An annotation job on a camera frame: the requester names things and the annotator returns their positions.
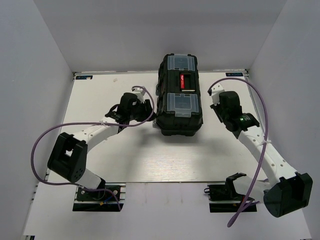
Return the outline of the black plastic toolbox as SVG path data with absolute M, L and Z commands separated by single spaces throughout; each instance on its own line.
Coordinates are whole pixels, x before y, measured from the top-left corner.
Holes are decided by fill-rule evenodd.
M 158 69 L 155 124 L 164 136 L 192 137 L 203 125 L 197 57 L 167 54 Z

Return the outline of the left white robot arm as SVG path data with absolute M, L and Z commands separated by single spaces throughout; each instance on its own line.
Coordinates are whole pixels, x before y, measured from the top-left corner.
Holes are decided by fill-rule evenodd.
M 120 103 L 112 106 L 101 121 L 73 134 L 61 133 L 53 147 L 47 167 L 65 180 L 68 185 L 83 187 L 90 196 L 99 200 L 105 196 L 105 180 L 87 169 L 87 155 L 98 144 L 131 127 L 152 121 L 155 102 L 144 99 L 137 91 L 126 92 Z

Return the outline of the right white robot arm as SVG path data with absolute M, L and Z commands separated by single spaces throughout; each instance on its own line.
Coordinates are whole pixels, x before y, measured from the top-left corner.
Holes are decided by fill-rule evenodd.
M 225 180 L 226 195 L 236 200 L 240 196 L 262 202 L 269 213 L 282 217 L 308 206 L 313 180 L 308 173 L 299 173 L 276 150 L 258 120 L 251 113 L 244 113 L 239 95 L 235 91 L 209 90 L 210 106 L 219 121 L 252 154 L 267 177 L 267 181 L 250 178 L 245 173 L 235 173 Z

